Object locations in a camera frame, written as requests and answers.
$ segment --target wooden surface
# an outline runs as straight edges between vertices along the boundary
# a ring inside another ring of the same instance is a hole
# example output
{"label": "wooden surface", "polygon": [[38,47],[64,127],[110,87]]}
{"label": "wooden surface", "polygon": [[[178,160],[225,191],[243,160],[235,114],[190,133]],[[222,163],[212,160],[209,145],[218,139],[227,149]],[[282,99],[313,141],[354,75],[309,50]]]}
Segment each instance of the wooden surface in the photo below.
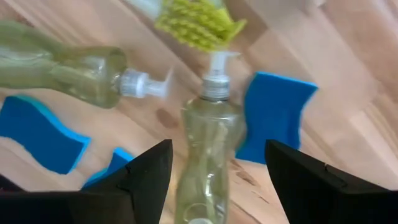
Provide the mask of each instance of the wooden surface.
{"label": "wooden surface", "polygon": [[[229,0],[248,26],[231,49],[233,100],[241,103],[257,70],[315,82],[305,110],[302,151],[342,170],[398,189],[398,1]],[[123,99],[102,110],[50,90],[40,98],[70,128],[93,137],[76,170],[57,175],[21,146],[0,141],[0,172],[29,190],[79,189],[122,146],[135,156],[167,138],[174,167],[161,223],[173,223],[174,197],[187,150],[180,105],[200,89],[208,55],[178,44],[122,0],[0,0],[0,15],[71,45],[117,45],[158,79],[175,67],[171,100]],[[1,90],[1,96],[17,91]],[[232,161],[229,223],[288,223],[266,166]]]}

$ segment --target scrub brush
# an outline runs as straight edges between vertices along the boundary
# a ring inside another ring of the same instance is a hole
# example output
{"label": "scrub brush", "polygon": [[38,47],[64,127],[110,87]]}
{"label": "scrub brush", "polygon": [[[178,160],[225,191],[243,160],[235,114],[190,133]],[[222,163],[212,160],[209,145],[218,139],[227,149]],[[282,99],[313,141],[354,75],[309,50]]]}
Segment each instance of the scrub brush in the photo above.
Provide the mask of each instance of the scrub brush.
{"label": "scrub brush", "polygon": [[246,24],[234,22],[222,0],[126,1],[154,20],[156,28],[205,52],[227,48]]}

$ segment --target bottle cap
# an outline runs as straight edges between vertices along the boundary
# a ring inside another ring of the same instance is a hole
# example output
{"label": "bottle cap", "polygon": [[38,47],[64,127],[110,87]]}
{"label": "bottle cap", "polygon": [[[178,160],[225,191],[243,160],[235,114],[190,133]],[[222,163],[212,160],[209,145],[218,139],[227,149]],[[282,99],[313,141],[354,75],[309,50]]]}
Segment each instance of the bottle cap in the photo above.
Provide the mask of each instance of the bottle cap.
{"label": "bottle cap", "polygon": [[237,56],[234,52],[215,52],[211,57],[210,71],[203,78],[204,98],[211,100],[225,100],[229,98],[229,76],[225,72],[226,61],[229,57]]}
{"label": "bottle cap", "polygon": [[166,98],[169,93],[169,83],[173,75],[173,69],[169,70],[164,82],[150,79],[148,73],[129,69],[121,77],[120,94],[144,98],[147,95]]}
{"label": "bottle cap", "polygon": [[162,0],[126,0],[141,10],[150,19],[155,20],[160,15]]}

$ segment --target clear plastic bottle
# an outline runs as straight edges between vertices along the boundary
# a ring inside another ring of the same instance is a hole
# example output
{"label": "clear plastic bottle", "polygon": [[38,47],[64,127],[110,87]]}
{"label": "clear plastic bottle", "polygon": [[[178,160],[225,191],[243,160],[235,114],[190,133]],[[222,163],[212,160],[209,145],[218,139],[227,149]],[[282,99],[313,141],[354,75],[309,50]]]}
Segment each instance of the clear plastic bottle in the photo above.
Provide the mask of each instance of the clear plastic bottle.
{"label": "clear plastic bottle", "polygon": [[227,221],[228,161],[245,130],[242,107],[228,101],[229,78],[224,73],[228,56],[214,54],[202,96],[182,109],[189,157],[177,187],[175,224]]}
{"label": "clear plastic bottle", "polygon": [[127,68],[117,47],[69,47],[24,24],[0,21],[0,87],[48,88],[112,108],[120,96],[164,97],[168,80]]}

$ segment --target green brush bristles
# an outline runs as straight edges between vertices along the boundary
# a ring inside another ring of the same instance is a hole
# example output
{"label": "green brush bristles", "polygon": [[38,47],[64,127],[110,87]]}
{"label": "green brush bristles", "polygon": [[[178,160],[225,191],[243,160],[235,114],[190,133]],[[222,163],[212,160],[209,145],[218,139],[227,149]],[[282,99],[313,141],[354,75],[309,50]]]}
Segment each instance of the green brush bristles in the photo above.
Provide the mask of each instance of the green brush bristles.
{"label": "green brush bristles", "polygon": [[163,0],[155,24],[181,43],[212,52],[227,47],[246,21],[233,22],[225,8],[207,0]]}

